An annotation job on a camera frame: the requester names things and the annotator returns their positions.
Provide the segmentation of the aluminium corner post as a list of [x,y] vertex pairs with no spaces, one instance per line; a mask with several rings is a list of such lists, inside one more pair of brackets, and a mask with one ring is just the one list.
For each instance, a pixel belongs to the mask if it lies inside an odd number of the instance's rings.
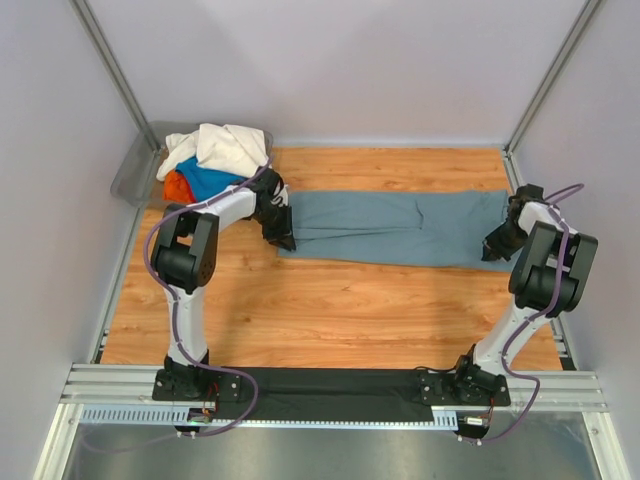
[[561,74],[569,64],[591,23],[605,4],[606,2],[604,0],[587,0],[583,2],[533,97],[525,108],[512,135],[505,144],[504,152],[507,156],[515,153],[516,148],[524,139],[525,134],[531,127]]
[[153,133],[150,123],[126,78],[124,70],[116,58],[116,55],[114,54],[106,34],[104,33],[104,30],[102,29],[97,15],[90,3],[86,0],[70,0],[69,3],[88,39],[96,50],[138,132],[143,136],[146,143],[153,151],[159,150],[160,141]]

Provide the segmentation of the right aluminium corner post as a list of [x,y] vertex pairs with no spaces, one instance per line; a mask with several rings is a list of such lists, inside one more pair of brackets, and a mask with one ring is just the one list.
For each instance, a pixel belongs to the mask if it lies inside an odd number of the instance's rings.
[[583,2],[533,97],[525,108],[512,135],[505,144],[504,152],[507,156],[515,153],[516,148],[524,139],[525,134],[531,127],[561,74],[569,64],[591,23],[605,4],[606,2],[604,0],[587,0]]

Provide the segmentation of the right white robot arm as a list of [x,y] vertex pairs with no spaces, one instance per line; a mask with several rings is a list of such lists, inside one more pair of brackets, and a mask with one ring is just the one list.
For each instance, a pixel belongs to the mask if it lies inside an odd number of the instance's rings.
[[512,300],[491,332],[459,358],[450,379],[458,401],[505,391],[513,359],[531,337],[580,302],[598,240],[570,227],[559,203],[583,188],[577,183],[545,196],[542,187],[526,184],[509,197],[504,223],[484,240],[483,259],[518,257],[508,284]]

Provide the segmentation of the grey-blue t shirt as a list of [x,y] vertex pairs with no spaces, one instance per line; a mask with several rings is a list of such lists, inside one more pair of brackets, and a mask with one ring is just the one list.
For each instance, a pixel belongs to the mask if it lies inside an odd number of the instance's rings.
[[504,190],[455,193],[308,191],[291,196],[296,250],[284,258],[459,267],[509,272],[482,260],[483,240],[505,220]]

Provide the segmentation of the left aluminium corner post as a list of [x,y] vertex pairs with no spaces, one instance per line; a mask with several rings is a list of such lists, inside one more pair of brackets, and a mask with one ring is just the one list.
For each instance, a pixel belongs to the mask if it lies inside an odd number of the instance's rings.
[[102,29],[97,15],[90,3],[86,0],[70,0],[69,3],[88,39],[96,50],[138,132],[143,136],[146,143],[153,151],[159,150],[160,141],[153,133],[150,123],[126,78],[124,70],[116,58],[116,55],[114,54],[106,34],[104,33],[104,30]]

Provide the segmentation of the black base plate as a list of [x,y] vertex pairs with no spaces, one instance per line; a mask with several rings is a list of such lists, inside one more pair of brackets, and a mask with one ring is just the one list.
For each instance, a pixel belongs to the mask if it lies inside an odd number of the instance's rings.
[[239,374],[194,367],[165,367],[156,373],[152,399],[209,408],[215,419],[310,421],[318,423],[420,422],[435,406],[485,410],[511,404],[506,379],[488,387],[465,383],[453,373],[425,369],[246,368]]

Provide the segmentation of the white t shirt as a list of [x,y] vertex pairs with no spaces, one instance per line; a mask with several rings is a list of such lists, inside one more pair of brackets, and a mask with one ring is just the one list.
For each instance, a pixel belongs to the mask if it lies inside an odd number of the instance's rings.
[[203,123],[188,134],[172,133],[165,138],[168,156],[156,179],[163,182],[170,171],[192,157],[201,168],[252,177],[268,161],[265,140],[262,130],[230,124]]

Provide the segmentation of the blue t shirt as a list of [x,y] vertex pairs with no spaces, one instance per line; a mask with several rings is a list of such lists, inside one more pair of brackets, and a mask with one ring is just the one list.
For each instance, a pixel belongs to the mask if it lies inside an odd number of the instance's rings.
[[198,165],[195,157],[179,163],[174,170],[187,178],[196,198],[195,203],[203,202],[223,192],[228,186],[246,180],[245,177],[228,172],[203,168]]

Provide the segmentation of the orange t shirt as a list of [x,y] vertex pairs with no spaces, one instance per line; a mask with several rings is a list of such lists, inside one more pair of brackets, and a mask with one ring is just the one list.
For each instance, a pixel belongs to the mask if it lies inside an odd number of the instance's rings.
[[185,205],[196,202],[187,178],[176,170],[170,171],[165,177],[163,182],[163,199]]

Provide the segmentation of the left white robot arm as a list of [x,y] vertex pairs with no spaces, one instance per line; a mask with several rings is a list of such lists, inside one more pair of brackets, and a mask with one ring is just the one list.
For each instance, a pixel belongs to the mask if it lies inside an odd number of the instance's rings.
[[215,272],[219,234],[240,220],[256,221],[270,245],[296,249],[287,186],[269,167],[203,202],[169,205],[158,224],[150,270],[167,297],[170,343],[156,377],[157,398],[199,401],[213,388],[204,293]]

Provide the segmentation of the grey plastic bin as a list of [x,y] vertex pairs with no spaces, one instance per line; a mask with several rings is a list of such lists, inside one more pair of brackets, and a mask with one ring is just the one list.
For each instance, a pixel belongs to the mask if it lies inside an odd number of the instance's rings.
[[[199,125],[171,122],[156,122],[152,124],[151,129],[160,141],[160,149],[153,151],[143,136],[140,135],[139,138],[135,140],[134,145],[131,147],[116,174],[111,186],[112,195],[133,206],[147,205],[162,209],[166,205],[174,203],[163,199],[164,181],[160,182],[156,179],[156,173],[160,165],[168,156],[165,138],[172,133],[191,133],[197,130]],[[251,186],[257,185],[260,181],[273,182],[275,186],[272,189],[276,191],[281,187],[282,181],[277,174],[270,171],[272,168],[272,136],[265,131],[263,132],[265,133],[265,143],[267,153],[269,154],[268,161],[264,166],[260,167],[252,177],[246,178],[244,182],[248,182]],[[232,184],[227,188],[241,185],[244,182]]]

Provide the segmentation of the aluminium rail frame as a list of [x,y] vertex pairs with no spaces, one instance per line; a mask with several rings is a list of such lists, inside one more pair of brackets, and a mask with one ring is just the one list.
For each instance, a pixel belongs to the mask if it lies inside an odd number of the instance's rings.
[[[74,364],[68,374],[62,402],[146,404],[151,401],[152,382],[157,365]],[[608,405],[595,373],[591,371],[529,371],[510,377],[509,390],[517,407],[530,398],[534,383],[540,390],[532,406],[534,411],[606,412]]]

